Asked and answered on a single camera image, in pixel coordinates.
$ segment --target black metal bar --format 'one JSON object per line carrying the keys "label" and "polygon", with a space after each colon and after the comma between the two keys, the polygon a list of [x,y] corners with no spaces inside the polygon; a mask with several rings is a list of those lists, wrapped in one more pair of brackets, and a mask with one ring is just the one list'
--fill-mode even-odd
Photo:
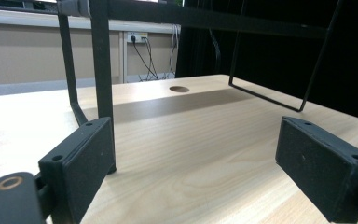
{"label": "black metal bar", "polygon": [[109,19],[172,23],[194,28],[321,39],[325,37],[326,33],[326,30],[322,27],[246,18],[170,4],[126,0],[109,1]]}
{"label": "black metal bar", "polygon": [[[254,92],[254,91],[246,90],[246,89],[243,88],[243,87],[239,87],[239,86],[235,85],[235,84],[233,83],[233,78],[234,78],[234,72],[235,72],[235,63],[236,63],[236,60],[237,60],[236,58],[233,58],[233,62],[232,62],[232,64],[231,64],[231,70],[230,70],[230,77],[229,77],[228,85],[231,86],[231,87],[233,87],[233,88],[235,88],[235,89],[238,89],[238,90],[241,90],[241,91],[245,91],[245,92],[247,92],[247,93],[249,93],[249,94],[252,94],[252,95],[254,95],[254,96],[257,96],[257,97],[259,97],[259,98],[261,98],[261,99],[263,99],[263,100],[267,100],[267,101],[269,101],[269,102],[272,102],[273,104],[283,106],[283,107],[285,107],[285,108],[294,110],[294,111],[296,111],[296,112],[301,112],[301,111],[303,111],[303,110],[304,110],[305,103],[307,102],[308,97],[310,96],[310,91],[311,91],[311,89],[312,89],[313,82],[314,82],[314,80],[315,80],[315,78],[316,78],[316,74],[318,73],[319,68],[320,68],[320,65],[321,65],[321,63],[322,63],[322,60],[323,60],[323,58],[324,58],[324,54],[325,54],[327,45],[328,45],[328,43],[329,43],[330,37],[331,37],[331,35],[332,35],[332,33],[333,33],[334,25],[336,24],[337,17],[338,17],[339,11],[340,11],[340,9],[341,9],[341,6],[342,6],[342,4],[343,4],[343,1],[344,1],[344,0],[338,0],[338,2],[337,2],[336,9],[335,9],[334,14],[333,14],[333,17],[332,17],[332,19],[331,19],[331,21],[330,21],[330,24],[329,24],[329,26],[328,26],[328,28],[327,28],[327,32],[325,33],[324,43],[323,43],[323,45],[322,45],[321,51],[319,52],[319,56],[318,56],[318,59],[317,59],[317,61],[316,61],[315,67],[313,68],[312,75],[311,75],[311,77],[310,77],[310,81],[309,81],[309,83],[308,83],[306,92],[305,92],[304,97],[303,97],[303,99],[302,99],[302,103],[301,103],[300,108],[295,108],[295,107],[293,107],[293,106],[290,106],[290,105],[287,105],[287,104],[278,102],[278,101],[276,101],[276,100],[274,100],[274,99],[271,99],[271,98],[269,98],[269,97],[267,97],[267,96],[258,94],[258,93]],[[233,54],[235,57],[237,57],[237,54],[238,54],[238,52],[236,52],[236,50],[237,50],[236,48],[238,47],[238,46],[237,46],[237,42],[238,42],[238,41],[239,41],[239,40],[238,40],[238,36],[237,36],[236,46],[235,46],[234,54]]]}
{"label": "black metal bar", "polygon": [[308,97],[310,96],[310,90],[312,89],[313,81],[315,80],[316,74],[319,71],[319,68],[321,66],[322,60],[324,58],[324,54],[327,49],[327,45],[330,41],[331,35],[333,33],[334,25],[336,24],[339,11],[341,10],[342,4],[344,0],[338,0],[336,9],[334,10],[333,17],[330,21],[329,27],[327,28],[326,38],[324,39],[324,44],[322,45],[321,51],[319,52],[318,60],[316,61],[315,67],[313,68],[312,76],[310,77],[310,82],[307,87],[307,91],[305,92],[303,102],[301,104],[301,107],[299,108],[299,111],[302,111],[304,109],[305,103],[308,100]]}
{"label": "black metal bar", "polygon": [[77,100],[74,57],[72,54],[72,44],[71,44],[71,35],[69,31],[68,17],[64,15],[59,15],[58,22],[60,25],[62,53],[63,53],[63,61],[65,63],[65,74],[66,74],[66,83],[68,85],[69,101],[72,110],[74,111],[77,123],[79,125],[82,125],[87,122],[87,118],[84,115],[83,111],[81,110]]}
{"label": "black metal bar", "polygon": [[[241,7],[241,14],[240,16],[243,16],[246,10],[247,0],[243,0],[242,7]],[[237,32],[237,35],[235,36],[235,45],[234,50],[232,52],[232,59],[231,59],[231,68],[229,70],[229,80],[228,85],[232,84],[232,81],[234,79],[235,74],[235,68],[237,66],[237,58],[238,58],[238,48],[240,47],[241,42],[241,34],[240,32]]]}
{"label": "black metal bar", "polygon": [[[91,13],[92,50],[94,56],[95,85],[97,91],[98,117],[109,117],[113,125],[112,77],[109,45],[109,18],[107,0],[89,0]],[[115,137],[113,137],[113,161],[109,174],[116,168]]]}

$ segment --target light wood tabletop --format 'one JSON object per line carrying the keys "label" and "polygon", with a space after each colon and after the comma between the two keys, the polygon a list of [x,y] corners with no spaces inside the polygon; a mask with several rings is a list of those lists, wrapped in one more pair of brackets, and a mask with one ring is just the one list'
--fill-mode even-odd
{"label": "light wood tabletop", "polygon": [[[275,162],[281,119],[306,119],[358,147],[358,118],[312,103],[297,113],[227,82],[216,75],[114,85],[117,172],[82,223],[327,223]],[[95,89],[78,94],[97,119]],[[77,127],[67,91],[0,96],[0,176],[36,175],[37,162]]]}

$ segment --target cable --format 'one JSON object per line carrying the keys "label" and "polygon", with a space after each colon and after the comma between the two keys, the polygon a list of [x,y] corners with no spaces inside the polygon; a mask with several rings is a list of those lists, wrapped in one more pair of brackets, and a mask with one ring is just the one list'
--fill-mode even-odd
{"label": "cable", "polygon": [[147,68],[148,72],[150,72],[154,77],[156,77],[156,74],[153,73],[152,70],[150,70],[150,67],[148,67],[144,61],[144,58],[142,58],[141,54],[139,53],[138,49],[135,46],[135,41],[132,40],[133,47],[135,48],[136,52],[138,53],[139,57],[141,58],[142,62],[144,63],[145,67]]}
{"label": "cable", "polygon": [[[213,11],[213,0],[211,0],[211,11]],[[214,45],[214,54],[215,54],[215,65],[213,68],[213,73],[218,73],[220,70],[220,63],[221,63],[221,53],[220,53],[220,47],[219,43],[216,40],[216,37],[214,36],[212,29],[209,29],[209,36],[211,37],[212,43]]]}
{"label": "cable", "polygon": [[178,38],[179,28],[178,25],[174,24],[172,26],[172,42],[171,42],[171,55],[170,55],[170,71],[175,76],[175,73],[172,70],[172,57],[175,48],[179,48],[179,38]]}
{"label": "cable", "polygon": [[157,71],[156,71],[156,68],[154,66],[153,58],[152,58],[152,47],[151,47],[149,39],[147,37],[144,37],[144,40],[146,42],[147,51],[149,52],[150,63],[152,64],[153,70],[155,71],[155,74],[156,74],[155,78],[156,78],[156,80],[158,80]]}

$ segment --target power socket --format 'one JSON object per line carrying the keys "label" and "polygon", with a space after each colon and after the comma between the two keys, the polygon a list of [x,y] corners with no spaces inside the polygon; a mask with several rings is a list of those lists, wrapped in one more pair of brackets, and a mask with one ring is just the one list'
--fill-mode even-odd
{"label": "power socket", "polygon": [[127,32],[127,43],[132,43],[131,37],[135,36],[135,43],[145,43],[147,33],[145,32]]}

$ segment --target black support leg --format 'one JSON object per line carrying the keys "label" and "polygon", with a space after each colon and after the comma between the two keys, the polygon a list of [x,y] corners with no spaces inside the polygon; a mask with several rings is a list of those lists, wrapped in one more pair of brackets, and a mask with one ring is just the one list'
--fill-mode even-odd
{"label": "black support leg", "polygon": [[[109,45],[108,1],[89,0],[91,13],[92,48],[94,54],[95,84],[97,91],[98,117],[112,118],[113,99]],[[115,147],[113,149],[114,164],[109,174],[116,170]]]}

